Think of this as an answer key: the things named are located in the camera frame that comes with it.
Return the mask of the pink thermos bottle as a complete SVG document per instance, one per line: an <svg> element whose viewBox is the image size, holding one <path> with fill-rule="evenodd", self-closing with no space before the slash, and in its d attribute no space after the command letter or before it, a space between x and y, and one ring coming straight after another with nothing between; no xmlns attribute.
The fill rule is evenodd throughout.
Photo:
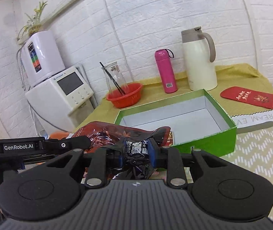
<svg viewBox="0 0 273 230"><path fill-rule="evenodd" d="M170 49L159 49L155 51L155 60L161 77L164 92L171 94L177 91L177 84L171 64L174 53Z"/></svg>

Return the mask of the potted green plant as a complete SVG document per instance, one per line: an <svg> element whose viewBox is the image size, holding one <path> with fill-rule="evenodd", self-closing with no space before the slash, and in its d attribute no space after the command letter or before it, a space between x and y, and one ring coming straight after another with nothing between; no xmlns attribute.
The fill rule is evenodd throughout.
<svg viewBox="0 0 273 230"><path fill-rule="evenodd" d="M25 13L28 21L26 25L23 26L18 32L17 40L21 40L26 34L28 37L31 37L33 34L39 32L40 28L42 27L40 19L44 8L47 6L47 3L47 1L40 1L38 7L34 8L34 14L32 16Z"/></svg>

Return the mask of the green cardboard box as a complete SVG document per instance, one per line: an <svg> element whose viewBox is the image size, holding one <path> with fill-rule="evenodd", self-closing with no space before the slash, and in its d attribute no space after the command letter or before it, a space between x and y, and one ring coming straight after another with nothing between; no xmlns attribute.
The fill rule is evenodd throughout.
<svg viewBox="0 0 273 230"><path fill-rule="evenodd" d="M201 149L220 157L235 149L237 126L204 89L121 110L114 123L147 131L168 126L182 153Z"/></svg>

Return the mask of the red plastic basket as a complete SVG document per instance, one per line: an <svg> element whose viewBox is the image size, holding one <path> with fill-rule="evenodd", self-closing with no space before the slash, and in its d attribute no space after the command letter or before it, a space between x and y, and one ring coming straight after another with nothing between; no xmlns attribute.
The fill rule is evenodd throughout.
<svg viewBox="0 0 273 230"><path fill-rule="evenodd" d="M124 88L125 95L121 95L116 89L108 93L106 99L116 108L127 108L140 101L142 88L143 85L141 83L130 83L128 84L128 89Z"/></svg>

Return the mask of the dark red snack packet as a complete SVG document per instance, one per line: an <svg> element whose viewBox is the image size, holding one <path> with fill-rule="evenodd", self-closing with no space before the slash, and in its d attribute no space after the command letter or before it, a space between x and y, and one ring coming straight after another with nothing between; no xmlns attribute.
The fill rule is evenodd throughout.
<svg viewBox="0 0 273 230"><path fill-rule="evenodd" d="M100 147L123 144L120 151L111 150L111 154L122 154L121 164L107 169L108 179L147 180L155 169L150 164L148 139L153 138L159 147L168 145L171 132L169 126L152 131L115 125L106 122L90 122L76 131L72 137L86 136L90 147L85 153L94 153Z"/></svg>

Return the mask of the white water purifier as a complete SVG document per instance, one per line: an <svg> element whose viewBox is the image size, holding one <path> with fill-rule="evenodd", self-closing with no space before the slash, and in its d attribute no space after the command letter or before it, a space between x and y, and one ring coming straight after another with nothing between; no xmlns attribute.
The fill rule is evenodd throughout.
<svg viewBox="0 0 273 230"><path fill-rule="evenodd" d="M50 30L35 33L29 38L22 47L21 60L31 87L65 69Z"/></svg>

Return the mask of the red envelope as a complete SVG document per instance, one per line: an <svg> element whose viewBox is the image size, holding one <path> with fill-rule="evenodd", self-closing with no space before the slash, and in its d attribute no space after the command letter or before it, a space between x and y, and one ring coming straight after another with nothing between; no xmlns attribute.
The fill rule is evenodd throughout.
<svg viewBox="0 0 273 230"><path fill-rule="evenodd" d="M273 94L251 90L243 87L232 86L220 93L225 99L259 106L262 108L273 109Z"/></svg>

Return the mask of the white machine with screen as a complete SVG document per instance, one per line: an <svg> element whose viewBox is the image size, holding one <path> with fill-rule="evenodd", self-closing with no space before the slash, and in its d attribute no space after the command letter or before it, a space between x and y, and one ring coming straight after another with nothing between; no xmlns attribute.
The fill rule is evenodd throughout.
<svg viewBox="0 0 273 230"><path fill-rule="evenodd" d="M35 116L48 135L72 132L93 111L94 92L76 67L43 81L26 94Z"/></svg>

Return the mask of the mustard yellow tablecloth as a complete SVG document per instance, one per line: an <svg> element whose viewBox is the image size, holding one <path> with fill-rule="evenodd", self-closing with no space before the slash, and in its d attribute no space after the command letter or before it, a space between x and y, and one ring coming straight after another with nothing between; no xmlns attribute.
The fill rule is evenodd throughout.
<svg viewBox="0 0 273 230"><path fill-rule="evenodd" d="M233 65L217 65L215 67L217 74L217 87L209 91L209 94L220 104L229 116L252 114L266 111L266 108L235 102L224 99L220 93L232 86L244 87L247 89L257 90L273 94L273 85L257 69L246 63ZM136 104L143 105L153 101L165 99L171 96L190 92L188 80L185 72L175 74L177 79L177 92L167 94L164 92L159 77L140 80L143 85L141 99ZM73 132L92 121L113 123L118 115L119 109L114 107L110 101L102 99L98 107L81 123Z"/></svg>

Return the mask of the clear glass carafe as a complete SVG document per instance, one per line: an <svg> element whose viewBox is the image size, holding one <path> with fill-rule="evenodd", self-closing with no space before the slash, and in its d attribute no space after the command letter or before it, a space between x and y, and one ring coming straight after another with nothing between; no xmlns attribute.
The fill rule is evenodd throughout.
<svg viewBox="0 0 273 230"><path fill-rule="evenodd" d="M113 76L114 80L117 81L118 85L120 85L120 87L124 90L124 92L126 94L128 94L129 93L129 87L128 87L127 83L126 83L126 80L125 80L124 76L121 74L121 71L119 69L119 66L118 66L117 62L113 62L111 64L104 65L104 66L109 71L109 73ZM104 72L104 74L105 74L106 83L107 83L107 86L108 86L108 89L109 89L109 93L115 92L116 94L119 94L120 96L124 96L124 95L120 94L120 92L117 90L117 88L115 87L115 85L113 84L113 82L107 76L107 74L105 72Z"/></svg>

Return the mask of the cream thermal jug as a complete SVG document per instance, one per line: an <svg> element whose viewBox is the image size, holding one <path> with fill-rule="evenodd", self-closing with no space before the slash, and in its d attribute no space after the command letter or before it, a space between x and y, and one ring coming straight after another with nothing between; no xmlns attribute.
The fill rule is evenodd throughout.
<svg viewBox="0 0 273 230"><path fill-rule="evenodd" d="M184 30L182 49L188 83L192 91L212 90L217 86L217 75L213 62L216 50L213 38L201 27Z"/></svg>

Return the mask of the black chopsticks pair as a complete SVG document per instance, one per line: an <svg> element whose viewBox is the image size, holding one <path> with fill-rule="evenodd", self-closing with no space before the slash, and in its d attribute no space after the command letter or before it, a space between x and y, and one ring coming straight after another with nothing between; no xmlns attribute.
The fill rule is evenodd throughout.
<svg viewBox="0 0 273 230"><path fill-rule="evenodd" d="M100 62L100 65L102 66L103 71L107 74L107 76L111 79L117 90L120 92L121 95L125 95L126 93L124 90L118 85L117 81L114 80L113 76L109 73L109 71L105 68L105 66Z"/></svg>

